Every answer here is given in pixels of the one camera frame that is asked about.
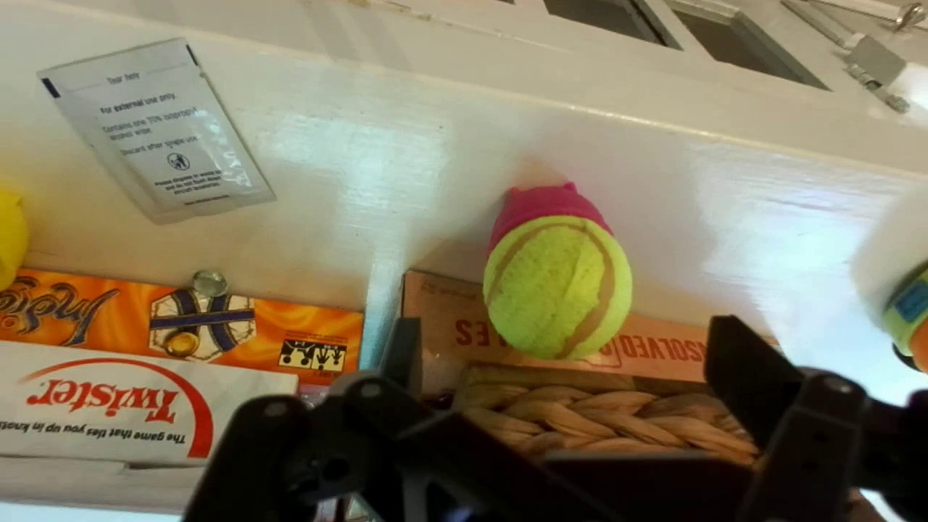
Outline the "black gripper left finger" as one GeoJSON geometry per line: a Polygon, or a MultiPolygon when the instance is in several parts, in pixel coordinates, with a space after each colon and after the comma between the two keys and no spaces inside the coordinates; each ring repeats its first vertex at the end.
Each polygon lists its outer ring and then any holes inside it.
{"type": "Polygon", "coordinates": [[[339,378],[318,407],[247,400],[184,522],[314,522],[359,496],[382,522],[621,522],[588,492],[418,400],[421,322],[398,319],[376,373],[339,378]]]}

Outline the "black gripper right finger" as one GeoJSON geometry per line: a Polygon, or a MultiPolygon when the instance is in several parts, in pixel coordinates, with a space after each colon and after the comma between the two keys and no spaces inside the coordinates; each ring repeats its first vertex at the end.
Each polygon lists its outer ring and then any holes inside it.
{"type": "Polygon", "coordinates": [[[882,403],[855,380],[793,367],[739,318],[711,319],[704,383],[759,447],[739,522],[849,522],[849,492],[928,522],[925,393],[882,403]]]}

